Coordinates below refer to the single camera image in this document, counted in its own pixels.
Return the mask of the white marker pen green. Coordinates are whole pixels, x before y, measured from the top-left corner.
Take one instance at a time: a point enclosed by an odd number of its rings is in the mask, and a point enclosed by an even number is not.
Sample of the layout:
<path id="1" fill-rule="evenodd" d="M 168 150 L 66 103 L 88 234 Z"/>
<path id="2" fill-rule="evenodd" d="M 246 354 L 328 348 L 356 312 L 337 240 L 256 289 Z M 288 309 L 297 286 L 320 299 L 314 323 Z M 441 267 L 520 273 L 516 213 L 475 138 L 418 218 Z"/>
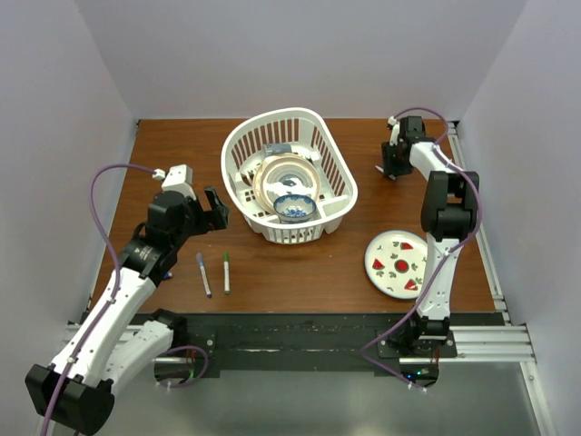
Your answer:
<path id="1" fill-rule="evenodd" d="M 226 295 L 231 293 L 230 262 L 228 260 L 223 261 L 223 289 Z"/>

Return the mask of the white marker pen blue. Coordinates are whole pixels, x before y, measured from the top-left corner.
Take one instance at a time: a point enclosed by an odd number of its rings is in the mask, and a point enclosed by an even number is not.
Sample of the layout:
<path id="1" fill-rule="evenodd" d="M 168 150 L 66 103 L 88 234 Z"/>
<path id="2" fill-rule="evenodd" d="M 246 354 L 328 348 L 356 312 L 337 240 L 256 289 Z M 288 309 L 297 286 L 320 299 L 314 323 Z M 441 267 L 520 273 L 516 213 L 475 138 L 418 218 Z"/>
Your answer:
<path id="1" fill-rule="evenodd" d="M 201 272 L 202 284 L 203 284 L 203 289 L 205 291 L 205 294 L 206 294 L 206 296 L 208 298 L 211 299 L 211 297 L 212 297 L 212 290 L 211 290 L 211 287 L 210 287 L 210 283 L 209 283 L 209 280 L 208 280 L 208 276 L 207 276 L 207 272 L 206 272 L 205 266 L 203 264 L 200 265 L 200 272 Z"/>

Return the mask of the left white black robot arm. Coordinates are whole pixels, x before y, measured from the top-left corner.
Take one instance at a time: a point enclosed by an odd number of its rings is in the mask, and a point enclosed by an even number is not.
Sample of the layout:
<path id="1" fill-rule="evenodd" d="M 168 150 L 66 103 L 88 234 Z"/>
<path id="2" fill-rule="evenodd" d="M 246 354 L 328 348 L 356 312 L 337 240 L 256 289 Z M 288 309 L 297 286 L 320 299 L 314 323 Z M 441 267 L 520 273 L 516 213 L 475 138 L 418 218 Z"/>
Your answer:
<path id="1" fill-rule="evenodd" d="M 125 343 L 123 333 L 137 310 L 177 262 L 192 236 L 223 230 L 229 209 L 212 186 L 204 193 L 210 208 L 177 191 L 160 192 L 145 222 L 134 230 L 116 261 L 98 303 L 63 349 L 46 365 L 35 364 L 25 386 L 44 423 L 54 421 L 77 434 L 94 435 L 106 423 L 120 390 L 151 360 L 193 351 L 207 367 L 210 356 L 190 343 L 187 321 L 159 309 Z"/>

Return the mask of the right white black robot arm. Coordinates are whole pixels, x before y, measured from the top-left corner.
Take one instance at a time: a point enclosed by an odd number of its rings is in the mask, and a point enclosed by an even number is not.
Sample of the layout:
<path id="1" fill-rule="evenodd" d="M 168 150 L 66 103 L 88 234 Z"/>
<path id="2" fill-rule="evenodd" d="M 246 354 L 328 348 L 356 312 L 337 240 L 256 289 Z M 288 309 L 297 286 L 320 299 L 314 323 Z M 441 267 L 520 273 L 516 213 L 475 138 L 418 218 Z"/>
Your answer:
<path id="1" fill-rule="evenodd" d="M 388 128 L 390 138 L 381 145 L 384 176 L 395 180 L 418 170 L 427 181 L 420 223 L 428 255 L 414 306 L 374 342 L 394 338 L 410 354 L 423 357 L 448 337 L 458 257 L 481 225 L 479 176 L 448 158 L 439 146 L 447 135 L 428 137 L 423 119 L 409 110 L 391 116 Z"/>

